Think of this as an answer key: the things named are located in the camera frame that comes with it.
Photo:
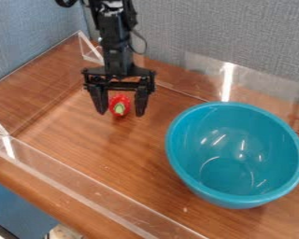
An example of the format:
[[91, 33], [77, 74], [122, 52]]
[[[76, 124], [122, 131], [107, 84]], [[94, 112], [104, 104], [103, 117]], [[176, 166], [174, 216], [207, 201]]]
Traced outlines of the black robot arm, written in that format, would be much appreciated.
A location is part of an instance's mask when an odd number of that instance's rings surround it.
[[85, 68], [84, 88], [96, 111], [103, 115], [110, 107], [110, 91], [135, 93], [136, 116], [146, 112], [148, 98], [156, 89], [156, 72], [136, 66], [132, 37], [138, 25], [138, 12], [132, 0], [87, 0], [96, 30], [100, 32], [103, 67]]

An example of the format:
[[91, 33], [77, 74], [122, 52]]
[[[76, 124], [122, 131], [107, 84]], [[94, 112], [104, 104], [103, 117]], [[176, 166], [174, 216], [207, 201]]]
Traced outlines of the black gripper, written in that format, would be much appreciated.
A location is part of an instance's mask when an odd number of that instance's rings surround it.
[[96, 110], [102, 115], [106, 113], [110, 91], [135, 91], [136, 116], [142, 117], [148, 103], [148, 93], [156, 88], [156, 73], [135, 64], [130, 44], [99, 47], [103, 51], [103, 66], [83, 70], [84, 88], [89, 92]]

